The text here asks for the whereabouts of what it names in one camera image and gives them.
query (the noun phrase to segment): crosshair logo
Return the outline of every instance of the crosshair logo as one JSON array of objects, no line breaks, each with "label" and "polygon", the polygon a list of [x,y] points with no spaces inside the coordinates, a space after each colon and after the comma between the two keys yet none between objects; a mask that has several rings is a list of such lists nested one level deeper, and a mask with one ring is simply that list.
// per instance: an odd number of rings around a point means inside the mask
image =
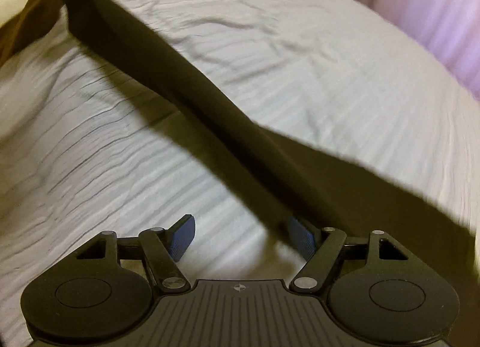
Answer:
[{"label": "crosshair logo", "polygon": [[237,291],[243,291],[243,290],[245,290],[247,287],[246,287],[245,285],[242,285],[241,283],[239,283],[238,285],[235,285],[233,288],[234,288],[235,290],[237,290]]}]

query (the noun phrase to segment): wrinkled sheet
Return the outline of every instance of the wrinkled sheet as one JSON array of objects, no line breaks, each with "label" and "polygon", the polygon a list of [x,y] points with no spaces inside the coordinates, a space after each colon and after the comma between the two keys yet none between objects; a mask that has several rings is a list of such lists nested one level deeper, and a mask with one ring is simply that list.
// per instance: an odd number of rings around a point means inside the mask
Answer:
[{"label": "wrinkled sheet", "polygon": [[[477,229],[479,104],[361,4],[117,1],[254,121],[372,168]],[[215,175],[185,118],[87,55],[64,17],[11,58],[0,80],[0,331],[8,346],[29,340],[19,307],[25,285],[101,230],[131,236],[193,214],[197,236],[179,264],[190,280],[289,280],[302,267]]]}]

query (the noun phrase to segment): ribbed black surface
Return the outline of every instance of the ribbed black surface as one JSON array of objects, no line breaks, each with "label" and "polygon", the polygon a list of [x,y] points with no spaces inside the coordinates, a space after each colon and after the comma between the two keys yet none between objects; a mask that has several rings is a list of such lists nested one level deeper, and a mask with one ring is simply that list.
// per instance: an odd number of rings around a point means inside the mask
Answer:
[{"label": "ribbed black surface", "polygon": [[[33,347],[49,346],[35,342]],[[150,318],[105,347],[367,347],[339,329],[313,297],[273,281],[199,281],[160,300]],[[448,347],[443,341],[430,347]]]}]

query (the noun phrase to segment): pink wall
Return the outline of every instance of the pink wall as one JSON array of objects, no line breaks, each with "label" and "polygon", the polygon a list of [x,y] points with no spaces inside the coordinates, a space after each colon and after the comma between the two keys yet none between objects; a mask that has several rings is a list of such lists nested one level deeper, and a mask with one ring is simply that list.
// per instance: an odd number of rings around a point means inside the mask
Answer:
[{"label": "pink wall", "polygon": [[426,47],[480,100],[480,0],[362,0]]}]

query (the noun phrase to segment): triangular cutout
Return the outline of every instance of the triangular cutout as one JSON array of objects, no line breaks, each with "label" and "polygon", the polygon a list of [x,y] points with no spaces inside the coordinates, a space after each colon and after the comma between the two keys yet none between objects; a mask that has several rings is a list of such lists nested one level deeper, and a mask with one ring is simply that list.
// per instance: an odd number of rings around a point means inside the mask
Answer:
[{"label": "triangular cutout", "polygon": [[388,239],[380,240],[380,259],[390,261],[406,261],[407,258],[398,248],[396,248]]},{"label": "triangular cutout", "polygon": [[105,257],[106,247],[106,241],[99,240],[78,255],[77,259],[103,259]]}]

